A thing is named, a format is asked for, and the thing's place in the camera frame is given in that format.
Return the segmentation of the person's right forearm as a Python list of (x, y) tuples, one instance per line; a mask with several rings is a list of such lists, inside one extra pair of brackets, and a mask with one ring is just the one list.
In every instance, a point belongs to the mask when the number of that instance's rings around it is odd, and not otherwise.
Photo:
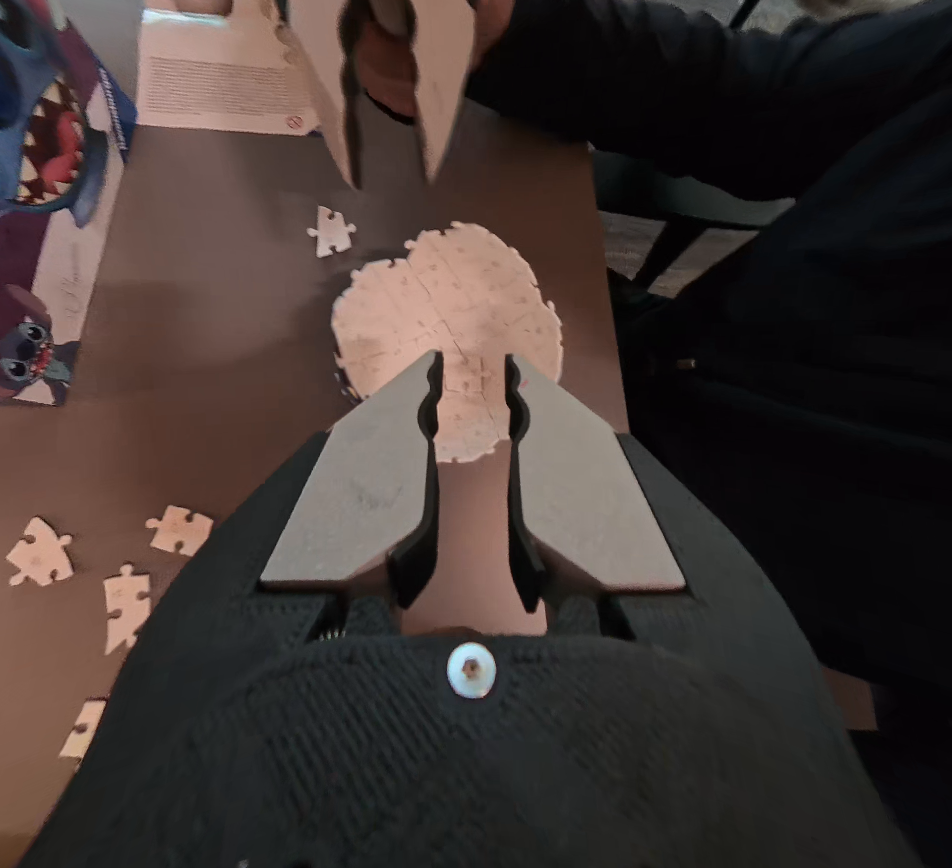
[(514, 0), (467, 96), (571, 142), (743, 199), (803, 195), (950, 95), (950, 0), (780, 33), (646, 0)]

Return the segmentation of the person's right hand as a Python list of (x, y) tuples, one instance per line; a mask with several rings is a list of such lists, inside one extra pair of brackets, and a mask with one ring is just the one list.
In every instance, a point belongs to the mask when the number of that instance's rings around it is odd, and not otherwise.
[[(506, 33), (514, 5), (515, 0), (477, 1), (471, 72)], [(415, 118), (417, 70), (407, 38), (393, 36), (376, 20), (369, 19), (356, 42), (355, 63), (363, 89), (375, 103), (399, 118)]]

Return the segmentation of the puzzle pieces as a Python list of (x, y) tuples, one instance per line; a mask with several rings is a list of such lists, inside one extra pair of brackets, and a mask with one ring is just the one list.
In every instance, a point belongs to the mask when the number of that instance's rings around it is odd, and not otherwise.
[[(161, 553), (192, 558), (207, 542), (214, 520), (188, 508), (168, 505), (161, 517), (150, 517), (146, 528), (151, 533), (149, 548)], [(73, 541), (70, 534), (60, 534), (41, 517), (31, 517), (20, 537), (6, 554), (6, 562), (14, 568), (8, 584), (17, 587), (29, 581), (48, 587), (74, 576), (68, 554)], [(104, 654), (110, 656), (124, 649), (131, 650), (152, 611), (151, 577), (132, 562), (123, 562), (117, 572), (103, 580), (106, 619)], [(87, 699), (73, 722), (59, 757), (79, 765), (89, 750), (93, 736), (104, 714), (107, 701), (103, 697)]]

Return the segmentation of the curved white puzzle piece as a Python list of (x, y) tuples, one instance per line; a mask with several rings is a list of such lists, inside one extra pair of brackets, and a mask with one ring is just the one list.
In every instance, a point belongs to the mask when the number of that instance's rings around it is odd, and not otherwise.
[(315, 224), (306, 234), (313, 240), (316, 258), (329, 258), (351, 250), (356, 225), (348, 222), (342, 213), (319, 205)]

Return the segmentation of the printed puzzle box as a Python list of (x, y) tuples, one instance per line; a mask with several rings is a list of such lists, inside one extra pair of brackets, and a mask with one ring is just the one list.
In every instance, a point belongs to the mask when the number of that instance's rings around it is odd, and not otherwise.
[(60, 406), (137, 120), (58, 0), (1, 0), (1, 403)]

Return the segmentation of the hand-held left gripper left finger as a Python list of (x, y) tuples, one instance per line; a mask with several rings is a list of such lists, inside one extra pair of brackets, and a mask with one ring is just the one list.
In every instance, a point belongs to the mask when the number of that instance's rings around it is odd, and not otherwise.
[(268, 591), (408, 609), (437, 562), (444, 356), (428, 351), (327, 434), (261, 573)]

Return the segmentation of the person's dark clothed body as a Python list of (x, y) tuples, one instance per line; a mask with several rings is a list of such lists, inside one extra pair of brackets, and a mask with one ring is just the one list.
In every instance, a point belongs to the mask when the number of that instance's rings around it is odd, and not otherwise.
[(820, 661), (887, 691), (863, 760), (950, 866), (950, 190), (800, 200), (672, 299), (608, 281), (632, 431)]

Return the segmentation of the partly built puzzle ball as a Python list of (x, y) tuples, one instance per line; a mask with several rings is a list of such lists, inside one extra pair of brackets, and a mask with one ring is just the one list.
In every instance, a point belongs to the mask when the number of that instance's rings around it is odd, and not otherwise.
[(404, 258), (365, 264), (332, 306), (337, 365), (366, 399), (429, 351), (444, 359), (435, 453), (475, 461), (508, 439), (505, 358), (559, 381), (563, 326), (519, 252), (474, 223), (423, 231)]

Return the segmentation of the grey chair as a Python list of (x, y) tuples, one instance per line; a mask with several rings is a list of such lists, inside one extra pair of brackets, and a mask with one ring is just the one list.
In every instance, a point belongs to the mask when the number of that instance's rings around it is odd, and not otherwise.
[(710, 229), (755, 232), (789, 210), (795, 200), (742, 199), (693, 177), (671, 177), (650, 161), (591, 152), (598, 209), (614, 216), (660, 221), (660, 233), (634, 275), (647, 291)]

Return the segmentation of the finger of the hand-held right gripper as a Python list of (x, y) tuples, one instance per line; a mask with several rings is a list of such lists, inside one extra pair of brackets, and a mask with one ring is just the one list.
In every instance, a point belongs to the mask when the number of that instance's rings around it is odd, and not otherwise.
[(308, 89), (327, 150), (346, 184), (363, 185), (353, 62), (362, 0), (287, 0)]
[(470, 69), (475, 12), (468, 0), (408, 0), (415, 121), (426, 179), (446, 158)]

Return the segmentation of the white instruction leaflet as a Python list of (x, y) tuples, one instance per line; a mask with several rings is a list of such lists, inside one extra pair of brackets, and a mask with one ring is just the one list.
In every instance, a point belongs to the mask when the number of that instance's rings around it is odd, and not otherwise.
[(276, 0), (143, 0), (143, 125), (306, 136), (312, 91)]

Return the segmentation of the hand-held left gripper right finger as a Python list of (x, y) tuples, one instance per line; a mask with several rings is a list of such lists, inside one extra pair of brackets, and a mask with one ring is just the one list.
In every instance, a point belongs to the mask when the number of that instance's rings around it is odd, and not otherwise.
[(524, 609), (684, 592), (620, 436), (525, 357), (506, 355), (505, 375), (508, 563)]

